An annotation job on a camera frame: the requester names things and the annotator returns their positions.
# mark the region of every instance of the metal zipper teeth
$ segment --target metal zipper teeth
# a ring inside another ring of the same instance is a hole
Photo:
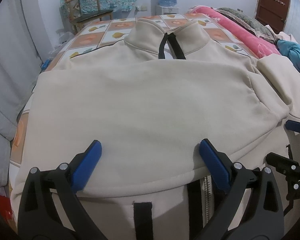
[[[167,41],[167,44],[168,44],[168,47],[169,47],[169,49],[170,49],[170,52],[171,52],[171,55],[172,55],[173,59],[176,59],[176,55],[174,54],[174,51],[173,51],[173,49],[171,49],[170,42],[169,42],[169,41]]]
[[[206,176],[203,178],[203,191],[204,191],[204,201],[205,201],[205,220],[204,225],[206,225],[212,216],[212,187],[211,187],[211,176]]]

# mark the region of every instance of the blue pillow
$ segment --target blue pillow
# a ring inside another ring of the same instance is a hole
[[[288,57],[300,73],[300,44],[292,41],[278,40],[277,47],[281,55]]]

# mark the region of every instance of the zipper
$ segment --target zipper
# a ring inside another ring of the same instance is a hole
[[[213,192],[211,175],[202,179],[202,190],[204,194],[204,208],[202,209],[203,226],[205,226],[213,216]]]
[[[183,51],[174,33],[164,34],[163,39],[159,46],[159,56],[158,56],[159,59],[165,59],[164,46],[166,43],[168,44],[168,47],[174,59],[186,59],[185,54],[183,54]]]
[[[165,59],[164,55],[164,46],[168,44],[168,47],[171,51],[171,55],[174,59],[186,59],[185,54],[183,53],[177,38],[174,33],[165,33],[163,39],[159,46],[159,59]],[[212,181],[211,176],[206,176],[200,180],[202,182],[202,193],[204,200],[202,201],[202,218],[203,226],[205,226],[211,217],[213,216],[213,192],[212,192]]]

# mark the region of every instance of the black fabric tab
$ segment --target black fabric tab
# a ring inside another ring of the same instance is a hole
[[[189,202],[189,240],[193,240],[203,229],[200,180],[187,184],[187,190]]]
[[[293,160],[293,156],[292,156],[292,151],[291,151],[291,145],[287,145],[286,148],[288,148],[288,155],[289,155],[289,159]]]
[[[153,240],[152,203],[133,203],[133,220],[137,240]]]

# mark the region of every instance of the blue gripper pad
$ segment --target blue gripper pad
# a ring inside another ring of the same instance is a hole
[[[285,123],[285,127],[287,128],[287,130],[300,133],[300,122],[288,120]]]
[[[85,151],[85,157],[72,174],[71,189],[74,193],[83,190],[86,186],[95,166],[97,165],[102,152],[101,143],[94,140]]]
[[[207,139],[201,141],[199,154],[207,165],[217,188],[227,193],[231,188],[230,174],[219,159],[216,150],[212,148],[207,141]]]

